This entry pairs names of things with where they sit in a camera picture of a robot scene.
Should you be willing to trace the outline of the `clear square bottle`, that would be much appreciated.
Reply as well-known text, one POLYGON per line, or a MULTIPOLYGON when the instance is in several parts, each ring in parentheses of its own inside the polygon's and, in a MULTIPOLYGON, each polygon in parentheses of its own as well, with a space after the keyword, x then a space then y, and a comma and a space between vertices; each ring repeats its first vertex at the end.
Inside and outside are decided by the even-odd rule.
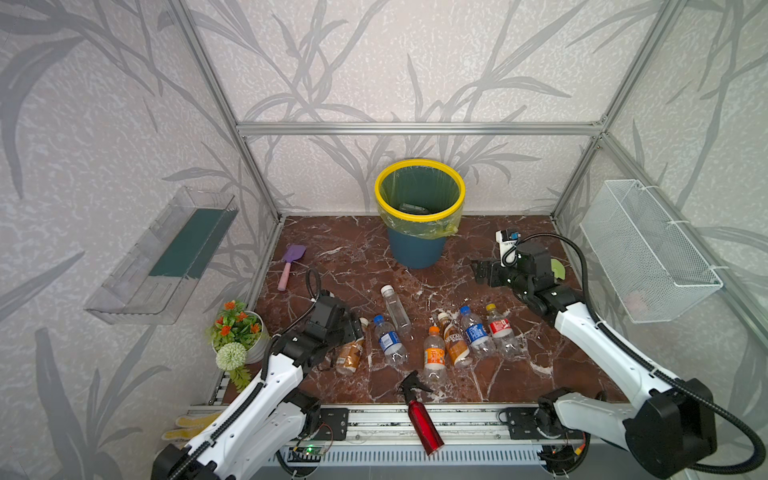
POLYGON ((391 285, 385 285, 381 288, 389 316, 402 338, 412 340, 412 322, 405 311, 405 308, 391 285))

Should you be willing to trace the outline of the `orange label bottle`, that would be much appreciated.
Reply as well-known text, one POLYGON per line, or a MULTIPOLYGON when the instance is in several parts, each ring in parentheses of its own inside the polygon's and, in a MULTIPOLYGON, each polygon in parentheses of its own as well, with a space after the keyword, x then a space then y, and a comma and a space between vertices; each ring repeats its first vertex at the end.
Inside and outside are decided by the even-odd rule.
POLYGON ((445 342, 440 328, 432 325, 424 341, 424 377, 428 386, 435 388, 448 380, 445 342))

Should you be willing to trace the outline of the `green plastic bottle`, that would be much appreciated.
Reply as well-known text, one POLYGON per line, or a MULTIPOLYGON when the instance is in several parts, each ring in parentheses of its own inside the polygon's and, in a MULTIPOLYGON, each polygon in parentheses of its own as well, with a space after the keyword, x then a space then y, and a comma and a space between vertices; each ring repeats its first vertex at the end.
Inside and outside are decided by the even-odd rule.
POLYGON ((404 214, 409 215, 430 215, 431 212, 421 206, 413 205, 410 203, 402 203, 399 205, 398 210, 404 214))

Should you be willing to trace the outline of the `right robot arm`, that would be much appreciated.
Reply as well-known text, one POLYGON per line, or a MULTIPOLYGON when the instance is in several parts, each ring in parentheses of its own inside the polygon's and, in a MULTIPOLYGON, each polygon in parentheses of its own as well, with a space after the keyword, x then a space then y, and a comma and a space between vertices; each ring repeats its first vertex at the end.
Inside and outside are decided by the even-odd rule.
POLYGON ((475 260, 479 284, 507 287, 532 313, 576 344, 619 387, 629 405, 622 407, 560 388, 540 402, 541 428, 579 430, 628 451, 658 479, 683 470, 712 475, 741 475, 760 468, 767 450, 759 435, 717 405, 699 380, 682 380, 659 366, 599 318, 586 290, 559 282, 541 234, 521 237, 499 230, 496 260, 475 260), (738 429, 752 444, 750 457, 732 465, 708 465, 718 448, 716 418, 738 429))

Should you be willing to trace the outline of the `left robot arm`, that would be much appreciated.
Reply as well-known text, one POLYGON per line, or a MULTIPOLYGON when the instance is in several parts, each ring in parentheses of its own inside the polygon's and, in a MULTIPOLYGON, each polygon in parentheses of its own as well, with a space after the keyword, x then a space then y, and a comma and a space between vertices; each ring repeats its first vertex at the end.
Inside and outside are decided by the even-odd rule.
POLYGON ((312 305, 272 337, 256 379, 184 447, 165 447, 152 479, 250 479, 289 441, 320 428, 320 401, 300 384, 334 349, 362 336, 359 316, 322 287, 313 268, 312 305))

